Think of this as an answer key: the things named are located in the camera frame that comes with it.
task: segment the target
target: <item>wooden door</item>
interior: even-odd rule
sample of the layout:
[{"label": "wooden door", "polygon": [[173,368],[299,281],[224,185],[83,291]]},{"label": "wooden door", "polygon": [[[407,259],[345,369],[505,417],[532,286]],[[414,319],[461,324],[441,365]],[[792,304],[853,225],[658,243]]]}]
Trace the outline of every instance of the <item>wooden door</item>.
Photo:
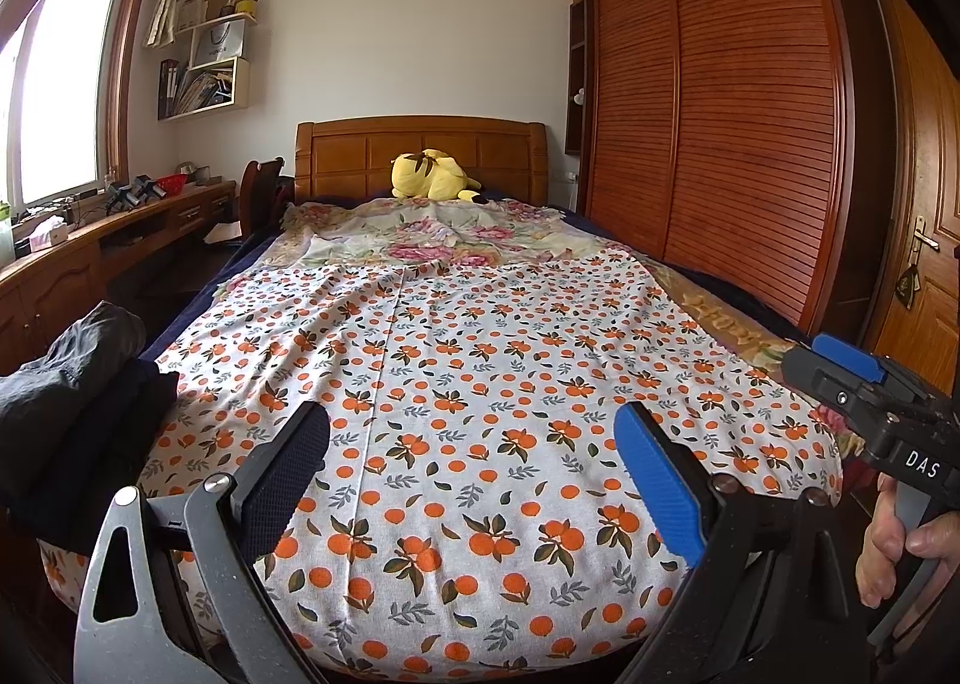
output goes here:
[{"label": "wooden door", "polygon": [[800,323],[839,144],[832,7],[677,6],[680,131],[665,259],[736,283]]},{"label": "wooden door", "polygon": [[670,206],[675,44],[671,0],[596,0],[587,216],[654,256]]},{"label": "wooden door", "polygon": [[957,350],[957,259],[960,243],[960,83],[904,0],[880,0],[893,54],[899,145],[911,171],[906,184],[906,237],[895,249],[904,272],[918,215],[940,245],[920,245],[920,291],[908,310],[891,298],[875,352],[889,355],[944,392],[952,390]]},{"label": "wooden door", "polygon": [[35,340],[43,350],[104,297],[99,248],[90,244],[56,265],[45,265],[21,287],[24,310],[32,318]]},{"label": "wooden door", "polygon": [[0,376],[8,376],[39,354],[20,292],[14,288],[0,297]]}]

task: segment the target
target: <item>wooden chair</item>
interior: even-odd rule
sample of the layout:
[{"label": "wooden chair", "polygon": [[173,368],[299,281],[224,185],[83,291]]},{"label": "wooden chair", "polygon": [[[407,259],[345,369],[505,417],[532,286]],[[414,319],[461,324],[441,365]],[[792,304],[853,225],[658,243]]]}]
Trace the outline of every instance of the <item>wooden chair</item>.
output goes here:
[{"label": "wooden chair", "polygon": [[292,189],[280,177],[283,158],[272,161],[251,161],[243,172],[237,211],[240,214],[240,233],[247,239],[258,229],[280,220],[287,202],[293,198]]}]

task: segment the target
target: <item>bed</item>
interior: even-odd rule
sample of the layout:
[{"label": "bed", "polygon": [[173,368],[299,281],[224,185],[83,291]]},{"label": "bed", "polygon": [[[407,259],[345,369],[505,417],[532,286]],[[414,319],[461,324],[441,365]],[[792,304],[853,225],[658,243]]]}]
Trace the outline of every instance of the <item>bed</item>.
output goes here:
[{"label": "bed", "polygon": [[[392,158],[426,146],[509,198],[371,199]],[[617,457],[626,401],[750,491],[839,496],[832,434],[776,380],[789,344],[542,206],[546,173],[539,124],[301,124],[282,233],[248,240],[152,350],[181,382],[148,494],[235,470],[300,401],[328,409],[325,469],[256,563],[321,668],[472,680],[646,637],[685,565]],[[85,559],[41,548],[76,607]],[[190,554],[179,567],[213,643]]]}]

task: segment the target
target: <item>metal screw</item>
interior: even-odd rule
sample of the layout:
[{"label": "metal screw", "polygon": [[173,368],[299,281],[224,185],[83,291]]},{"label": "metal screw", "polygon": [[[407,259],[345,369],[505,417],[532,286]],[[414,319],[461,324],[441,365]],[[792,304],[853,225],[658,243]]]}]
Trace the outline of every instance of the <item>metal screw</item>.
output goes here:
[{"label": "metal screw", "polygon": [[816,505],[820,508],[830,505],[830,498],[827,496],[827,493],[817,486],[811,486],[809,489],[805,489],[803,491],[803,497],[810,505]]},{"label": "metal screw", "polygon": [[129,505],[134,500],[136,500],[136,486],[125,486],[113,495],[113,501],[117,505]]},{"label": "metal screw", "polygon": [[729,473],[717,473],[710,479],[710,483],[721,495],[736,495],[740,490],[740,481]]},{"label": "metal screw", "polygon": [[223,492],[227,486],[230,486],[230,476],[226,473],[213,473],[212,476],[209,476],[208,479],[203,482],[203,487],[211,494]]}]

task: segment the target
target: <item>tissue box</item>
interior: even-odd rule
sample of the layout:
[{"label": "tissue box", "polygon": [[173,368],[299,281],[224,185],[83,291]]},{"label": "tissue box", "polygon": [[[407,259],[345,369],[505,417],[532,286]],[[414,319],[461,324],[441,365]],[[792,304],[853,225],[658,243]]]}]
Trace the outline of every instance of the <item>tissue box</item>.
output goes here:
[{"label": "tissue box", "polygon": [[44,248],[53,248],[66,240],[69,231],[64,219],[55,215],[37,226],[30,234],[30,251],[42,251]]}]

